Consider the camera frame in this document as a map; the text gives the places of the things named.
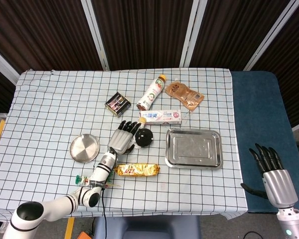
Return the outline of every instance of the gray chair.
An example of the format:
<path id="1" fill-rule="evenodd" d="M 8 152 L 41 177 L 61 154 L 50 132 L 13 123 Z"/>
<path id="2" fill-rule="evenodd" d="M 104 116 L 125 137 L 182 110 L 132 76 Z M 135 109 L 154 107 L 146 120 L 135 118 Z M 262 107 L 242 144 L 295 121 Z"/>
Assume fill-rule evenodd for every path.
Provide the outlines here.
<path id="1" fill-rule="evenodd" d="M 108 239 L 201 239 L 199 216 L 106 217 Z M 94 239 L 105 238 L 104 217 L 95 219 Z"/>

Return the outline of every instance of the round metal plate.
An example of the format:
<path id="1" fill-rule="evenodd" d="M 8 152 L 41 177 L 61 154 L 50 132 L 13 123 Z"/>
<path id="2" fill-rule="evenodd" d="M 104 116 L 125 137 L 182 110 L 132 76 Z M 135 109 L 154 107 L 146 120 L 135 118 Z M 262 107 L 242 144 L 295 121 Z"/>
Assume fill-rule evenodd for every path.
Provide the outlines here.
<path id="1" fill-rule="evenodd" d="M 70 146 L 72 158 L 80 163 L 92 161 L 100 151 L 100 143 L 97 138 L 91 134 L 82 134 L 77 136 Z"/>

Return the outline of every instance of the golden package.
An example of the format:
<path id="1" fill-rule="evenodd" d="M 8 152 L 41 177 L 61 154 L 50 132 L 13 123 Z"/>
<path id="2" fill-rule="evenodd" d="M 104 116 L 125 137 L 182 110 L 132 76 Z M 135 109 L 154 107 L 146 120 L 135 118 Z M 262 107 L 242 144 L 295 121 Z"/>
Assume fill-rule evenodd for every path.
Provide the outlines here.
<path id="1" fill-rule="evenodd" d="M 178 81 L 172 82 L 165 88 L 165 91 L 168 95 L 180 100 L 190 111 L 194 111 L 204 99 L 203 94 L 191 90 L 187 85 Z"/>
<path id="2" fill-rule="evenodd" d="M 146 177 L 157 175 L 159 172 L 159 165 L 148 163 L 121 164 L 117 165 L 114 170 L 120 176 Z"/>

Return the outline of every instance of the grid tablecloth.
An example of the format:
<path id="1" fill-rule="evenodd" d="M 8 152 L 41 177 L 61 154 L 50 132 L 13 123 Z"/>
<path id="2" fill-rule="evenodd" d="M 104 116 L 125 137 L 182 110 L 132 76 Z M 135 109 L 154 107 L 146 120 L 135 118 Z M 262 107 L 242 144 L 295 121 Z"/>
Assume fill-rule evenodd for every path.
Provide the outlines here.
<path id="1" fill-rule="evenodd" d="M 155 177 L 112 176 L 105 190 L 107 215 L 222 213 L 236 217 L 247 211 L 234 124 L 232 77 L 227 69 L 181 68 L 129 71 L 27 71 L 20 76 L 0 140 L 0 221 L 9 220 L 19 204 L 48 201 L 75 191 L 76 175 L 89 176 L 107 151 L 107 143 L 122 120 L 137 121 L 137 101 L 152 80 L 165 74 L 205 95 L 192 113 L 162 92 L 152 110 L 181 109 L 181 128 L 220 133 L 224 164 L 219 170 L 169 168 L 165 164 L 165 134 L 179 125 L 147 126 L 154 134 L 150 147 L 121 155 L 119 163 L 158 163 Z M 132 106 L 120 118 L 104 103 L 116 92 Z M 81 164 L 69 153 L 72 140 L 90 133 L 100 141 L 95 160 Z M 72 216 L 101 215 L 79 206 Z"/>

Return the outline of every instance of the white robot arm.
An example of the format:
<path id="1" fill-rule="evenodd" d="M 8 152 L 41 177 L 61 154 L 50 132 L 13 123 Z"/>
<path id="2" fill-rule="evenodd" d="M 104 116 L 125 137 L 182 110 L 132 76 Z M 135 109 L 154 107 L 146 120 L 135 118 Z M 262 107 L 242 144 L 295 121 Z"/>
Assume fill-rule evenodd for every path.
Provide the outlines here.
<path id="1" fill-rule="evenodd" d="M 277 152 L 273 148 L 265 148 L 256 144 L 260 156 L 249 149 L 262 174 L 266 192 L 255 191 L 242 183 L 241 186 L 249 193 L 269 199 L 278 208 L 277 218 L 286 239 L 299 239 L 299 210 L 294 209 L 298 197 L 294 184 Z"/>
<path id="2" fill-rule="evenodd" d="M 123 154 L 139 128 L 139 124 L 123 121 L 114 132 L 106 152 L 90 177 L 93 188 L 80 187 L 75 192 L 49 202 L 27 202 L 13 213 L 3 239 L 32 239 L 43 220 L 56 221 L 75 212 L 79 205 L 95 207 L 102 189 L 113 170 L 117 155 Z"/>

